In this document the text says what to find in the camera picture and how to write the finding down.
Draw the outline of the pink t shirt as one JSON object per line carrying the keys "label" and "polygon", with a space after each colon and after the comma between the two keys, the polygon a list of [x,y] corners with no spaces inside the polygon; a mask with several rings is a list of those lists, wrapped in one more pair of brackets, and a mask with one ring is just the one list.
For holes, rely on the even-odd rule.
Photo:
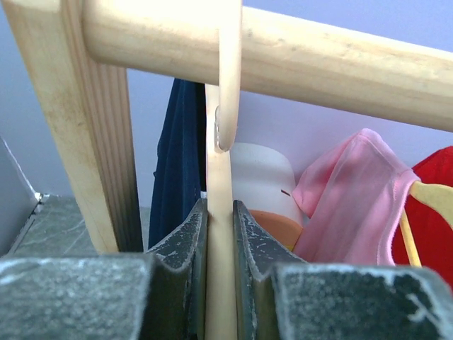
{"label": "pink t shirt", "polygon": [[378,133],[355,133],[312,163],[293,190],[309,218],[293,252],[311,263],[393,266],[391,245],[418,179]]}

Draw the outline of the cream plastic hanger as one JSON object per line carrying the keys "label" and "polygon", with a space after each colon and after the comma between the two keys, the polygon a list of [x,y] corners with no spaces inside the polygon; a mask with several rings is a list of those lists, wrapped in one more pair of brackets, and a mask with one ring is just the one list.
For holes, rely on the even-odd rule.
{"label": "cream plastic hanger", "polygon": [[241,88],[242,1],[222,1],[219,83],[206,85],[207,272],[205,339],[237,339],[230,153]]}

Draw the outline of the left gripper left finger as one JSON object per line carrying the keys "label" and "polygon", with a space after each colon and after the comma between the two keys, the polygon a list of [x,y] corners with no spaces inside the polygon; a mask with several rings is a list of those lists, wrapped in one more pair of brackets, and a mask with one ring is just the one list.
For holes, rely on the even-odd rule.
{"label": "left gripper left finger", "polygon": [[207,202],[143,254],[1,261],[2,339],[202,339]]}

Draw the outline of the yellow wooden hanger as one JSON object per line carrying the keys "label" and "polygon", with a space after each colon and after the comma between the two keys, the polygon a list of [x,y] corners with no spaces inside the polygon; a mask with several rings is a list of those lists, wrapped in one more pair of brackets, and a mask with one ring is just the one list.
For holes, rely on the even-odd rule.
{"label": "yellow wooden hanger", "polygon": [[[426,184],[415,181],[412,184],[409,193],[418,202],[430,207],[440,214],[449,224],[450,228],[452,228],[452,187],[442,184]],[[405,210],[401,215],[399,225],[409,264],[411,266],[421,267],[420,257]]]}

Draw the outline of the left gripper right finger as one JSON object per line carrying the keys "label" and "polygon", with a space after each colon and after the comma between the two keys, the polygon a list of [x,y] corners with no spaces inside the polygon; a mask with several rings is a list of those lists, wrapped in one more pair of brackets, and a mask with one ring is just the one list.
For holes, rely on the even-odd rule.
{"label": "left gripper right finger", "polygon": [[312,264],[234,202],[240,339],[451,339],[452,291],[410,266]]}

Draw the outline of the navy blue t shirt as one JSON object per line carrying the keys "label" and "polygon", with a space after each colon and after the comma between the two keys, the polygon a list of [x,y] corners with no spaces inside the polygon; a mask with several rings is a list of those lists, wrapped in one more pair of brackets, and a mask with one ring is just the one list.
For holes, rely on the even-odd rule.
{"label": "navy blue t shirt", "polygon": [[175,79],[157,147],[148,247],[183,223],[205,191],[205,85]]}

